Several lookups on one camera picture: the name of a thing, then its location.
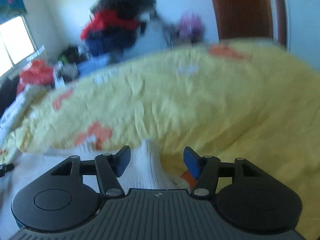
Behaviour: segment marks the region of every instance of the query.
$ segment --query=bed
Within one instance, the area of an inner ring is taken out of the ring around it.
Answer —
[[[160,145],[181,176],[185,146],[224,162],[244,157],[298,193],[297,230],[320,235],[320,76],[276,45],[253,41],[186,46],[99,70],[35,98],[1,146],[41,154],[88,136],[105,151]]]

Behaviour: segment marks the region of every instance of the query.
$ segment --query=red clothing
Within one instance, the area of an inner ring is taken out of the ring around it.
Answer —
[[[90,31],[102,31],[106,27],[122,27],[128,31],[134,31],[140,23],[135,20],[121,20],[116,11],[102,10],[94,15],[94,19],[81,32],[81,40],[85,40]]]

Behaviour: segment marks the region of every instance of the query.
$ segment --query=silver screw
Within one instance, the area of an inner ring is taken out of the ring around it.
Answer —
[[[209,195],[209,190],[205,189],[205,188],[197,188],[193,191],[193,194],[195,194],[196,196],[199,197],[204,197]]]
[[[121,190],[119,190],[118,188],[110,188],[106,191],[106,194],[110,197],[118,197],[121,195]]]

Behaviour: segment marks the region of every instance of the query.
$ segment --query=wooden door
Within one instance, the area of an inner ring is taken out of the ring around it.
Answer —
[[[213,0],[220,39],[273,38],[270,0]]]

